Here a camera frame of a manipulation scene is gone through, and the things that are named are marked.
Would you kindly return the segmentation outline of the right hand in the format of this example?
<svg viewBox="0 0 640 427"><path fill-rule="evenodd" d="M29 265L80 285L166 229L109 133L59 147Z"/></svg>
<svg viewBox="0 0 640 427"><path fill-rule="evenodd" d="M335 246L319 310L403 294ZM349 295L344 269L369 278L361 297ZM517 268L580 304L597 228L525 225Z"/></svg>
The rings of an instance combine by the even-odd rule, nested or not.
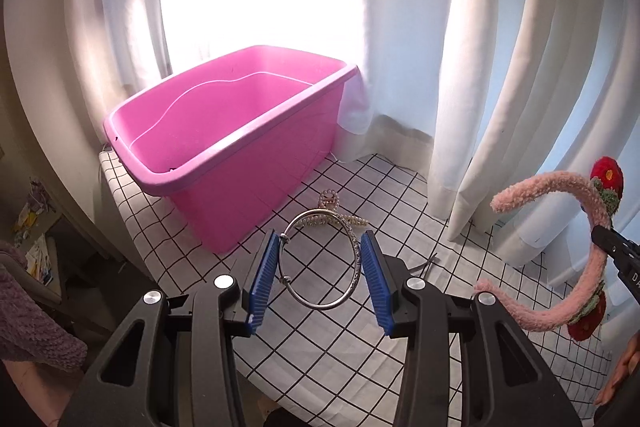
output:
<svg viewBox="0 0 640 427"><path fill-rule="evenodd" d="M639 333L635 333L628 341L623 354L618 359L611 378L608 380L604 388L598 393L594 404L600 407L609 403L616 391L622 387L622 384L630 377L639 365Z"/></svg>

